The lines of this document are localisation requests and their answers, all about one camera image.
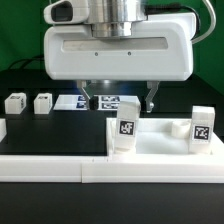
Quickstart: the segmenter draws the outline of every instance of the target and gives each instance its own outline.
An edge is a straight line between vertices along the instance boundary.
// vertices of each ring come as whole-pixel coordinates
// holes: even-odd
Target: white platform
[[[171,143],[174,119],[140,119],[137,153],[114,154],[113,120],[107,119],[108,156],[0,156],[0,181],[224,183],[224,145],[214,133],[212,154],[193,155],[186,140]]]

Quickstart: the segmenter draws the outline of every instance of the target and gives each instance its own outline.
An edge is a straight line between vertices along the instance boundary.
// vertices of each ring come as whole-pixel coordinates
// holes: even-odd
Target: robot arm
[[[52,79],[77,80],[89,109],[96,108],[97,98],[85,80],[147,81],[151,91],[146,105],[151,112],[159,82],[186,80],[193,72],[192,43],[214,29],[212,5],[202,1],[209,9],[211,27],[193,40],[194,13],[147,16],[146,0],[62,0],[52,4],[44,11],[46,22],[63,25],[50,28],[45,35],[47,73]]]

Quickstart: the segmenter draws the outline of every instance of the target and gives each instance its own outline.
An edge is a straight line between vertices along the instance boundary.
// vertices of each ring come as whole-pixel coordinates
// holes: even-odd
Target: small white cube
[[[26,107],[26,99],[25,93],[12,93],[5,100],[5,113],[20,114]]]
[[[134,153],[140,102],[120,102],[114,139],[115,153]]]
[[[194,106],[192,113],[189,152],[211,154],[211,137],[215,122],[213,107]]]
[[[34,100],[34,113],[35,114],[49,114],[52,108],[52,94],[40,93]]]

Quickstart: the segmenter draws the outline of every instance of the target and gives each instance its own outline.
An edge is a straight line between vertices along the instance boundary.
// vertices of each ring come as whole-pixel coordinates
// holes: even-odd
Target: green wall
[[[13,61],[43,53],[43,35],[48,28],[43,20],[43,9],[48,0],[5,0],[0,7],[0,71]],[[152,4],[177,2],[149,0]],[[209,26],[209,15],[201,0],[181,0],[198,10],[202,32]],[[194,73],[224,94],[224,1],[212,0],[217,13],[215,32],[194,45]],[[31,68],[43,68],[34,62]]]

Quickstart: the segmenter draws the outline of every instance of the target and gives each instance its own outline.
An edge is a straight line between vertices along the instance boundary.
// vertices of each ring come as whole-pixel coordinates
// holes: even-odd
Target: black cable
[[[34,57],[31,58],[29,60],[27,60],[26,62],[24,62],[19,69],[24,69],[27,65],[29,65],[30,63],[32,63],[33,61],[44,61],[44,59],[42,58],[38,58],[38,57]]]
[[[9,67],[8,69],[11,69],[14,65],[20,63],[20,62],[24,62],[23,65],[21,67],[25,67],[26,65],[28,65],[29,63],[33,62],[33,61],[44,61],[44,55],[41,54],[41,55],[38,55],[38,56],[35,56],[33,58],[28,58],[28,59],[21,59],[21,60],[17,60],[17,61],[14,61]]]
[[[148,16],[148,15],[155,15],[155,14],[161,14],[166,12],[175,13],[181,10],[187,10],[195,14],[196,34],[199,34],[201,29],[201,20],[200,20],[198,12],[195,9],[191,8],[190,6],[181,5],[180,3],[171,3],[167,5],[147,5],[145,7],[145,14]]]

